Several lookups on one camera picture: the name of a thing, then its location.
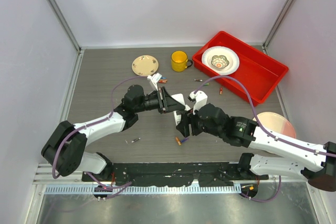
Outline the white remote control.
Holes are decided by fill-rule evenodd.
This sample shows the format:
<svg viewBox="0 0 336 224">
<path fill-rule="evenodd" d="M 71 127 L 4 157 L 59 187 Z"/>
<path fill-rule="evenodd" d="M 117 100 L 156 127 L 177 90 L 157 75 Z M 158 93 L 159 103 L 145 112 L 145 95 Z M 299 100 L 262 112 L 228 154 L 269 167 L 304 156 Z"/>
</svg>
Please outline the white remote control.
<svg viewBox="0 0 336 224">
<path fill-rule="evenodd" d="M 182 119 L 182 114 L 189 111 L 191 108 L 185 103 L 184 95 L 182 95 L 181 93 L 172 95 L 172 98 L 178 102 L 178 105 L 173 111 L 174 122 L 177 126 Z"/>
</svg>

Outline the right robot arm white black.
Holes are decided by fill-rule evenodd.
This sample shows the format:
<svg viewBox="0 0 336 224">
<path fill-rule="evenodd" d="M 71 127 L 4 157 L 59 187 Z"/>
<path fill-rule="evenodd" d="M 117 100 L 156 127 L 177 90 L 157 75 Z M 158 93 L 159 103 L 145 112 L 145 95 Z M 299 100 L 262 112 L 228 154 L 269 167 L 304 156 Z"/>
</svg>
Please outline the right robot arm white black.
<svg viewBox="0 0 336 224">
<path fill-rule="evenodd" d="M 314 144 L 288 137 L 241 116 L 229 116 L 206 104 L 197 111 L 174 112 L 176 129 L 184 136 L 207 133 L 235 147 L 253 148 L 274 154 L 266 158 L 243 154 L 237 173 L 242 179 L 254 175 L 279 175 L 306 179 L 324 191 L 335 191 L 335 143 Z"/>
</svg>

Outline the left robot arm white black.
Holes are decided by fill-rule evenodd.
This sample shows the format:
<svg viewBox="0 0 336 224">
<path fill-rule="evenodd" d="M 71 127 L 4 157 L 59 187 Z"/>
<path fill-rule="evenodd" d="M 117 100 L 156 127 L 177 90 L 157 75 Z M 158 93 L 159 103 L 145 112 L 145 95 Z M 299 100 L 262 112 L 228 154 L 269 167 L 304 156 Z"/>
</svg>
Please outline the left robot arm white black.
<svg viewBox="0 0 336 224">
<path fill-rule="evenodd" d="M 140 112 L 150 110 L 158 110 L 161 114 L 183 111 L 183 95 L 169 95 L 164 87 L 144 94 L 142 86 L 132 85 L 121 104 L 111 113 L 85 123 L 59 123 L 42 148 L 41 155 L 54 167 L 56 175 L 66 177 L 81 171 L 105 182 L 112 174 L 111 162 L 100 153 L 87 153 L 86 146 L 107 135 L 129 129 L 139 119 Z"/>
</svg>

